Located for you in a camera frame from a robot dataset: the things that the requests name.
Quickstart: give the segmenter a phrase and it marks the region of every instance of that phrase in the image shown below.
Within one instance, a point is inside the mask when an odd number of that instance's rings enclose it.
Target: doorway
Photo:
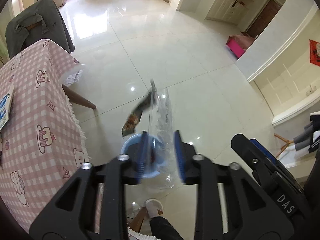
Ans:
[[[258,17],[251,24],[250,28],[247,30],[247,34],[252,38],[259,36],[264,29],[269,25],[272,19],[276,16],[280,10],[281,5],[275,0],[269,0],[264,9],[260,12]]]

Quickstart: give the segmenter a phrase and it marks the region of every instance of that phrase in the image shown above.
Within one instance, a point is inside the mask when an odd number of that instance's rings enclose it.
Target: person's foot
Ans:
[[[146,201],[146,208],[150,218],[160,217],[163,215],[163,206],[159,200],[150,198]]]

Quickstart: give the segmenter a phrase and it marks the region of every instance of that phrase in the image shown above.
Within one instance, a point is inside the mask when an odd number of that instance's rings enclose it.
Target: cartoon bear print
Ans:
[[[49,46],[49,40],[45,40],[43,43],[43,47]]]
[[[39,70],[36,76],[36,88],[40,87],[41,83],[49,82],[47,72],[44,70]]]
[[[50,132],[49,127],[42,128],[39,124],[37,125],[37,141],[41,153],[44,153],[45,148],[49,145],[52,145],[55,139],[56,138],[54,137],[53,133]]]
[[[13,58],[13,61],[12,61],[12,64],[11,64],[11,70],[14,70],[17,66],[19,66],[20,62],[22,61],[23,59],[23,54],[22,52],[19,52],[14,58]]]
[[[73,153],[75,155],[75,160],[77,167],[80,168],[82,163],[84,163],[84,153],[83,152],[78,152],[76,148],[73,148]]]
[[[24,193],[25,193],[24,192],[24,183],[23,183],[22,178],[19,176],[17,171],[10,173],[10,178],[11,178],[13,187],[17,193],[17,197],[20,200],[20,202],[25,206],[29,206],[29,203],[26,200],[26,197],[24,195]]]

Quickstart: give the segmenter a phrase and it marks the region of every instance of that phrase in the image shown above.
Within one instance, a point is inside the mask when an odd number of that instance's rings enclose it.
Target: blue gripper pad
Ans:
[[[175,148],[177,162],[178,162],[180,179],[182,179],[182,181],[185,183],[185,180],[186,180],[185,153],[184,153],[184,148],[183,148],[183,144],[181,141],[180,133],[178,131],[174,132],[173,140],[174,140],[174,148]]]
[[[263,147],[261,143],[256,139],[250,139],[250,142],[252,142],[266,157],[268,157],[269,160],[272,161],[274,165],[276,165],[276,158],[265,147]]]
[[[148,133],[146,131],[143,131],[141,136],[141,141],[139,144],[139,149],[137,151],[137,181],[140,182],[144,169],[147,165],[147,153],[148,153]]]

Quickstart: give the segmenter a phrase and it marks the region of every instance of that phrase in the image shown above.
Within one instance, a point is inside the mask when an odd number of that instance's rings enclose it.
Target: clear plastic bag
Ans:
[[[178,179],[173,144],[172,110],[168,89],[153,90],[148,128],[148,153],[144,179],[156,189],[172,188]]]

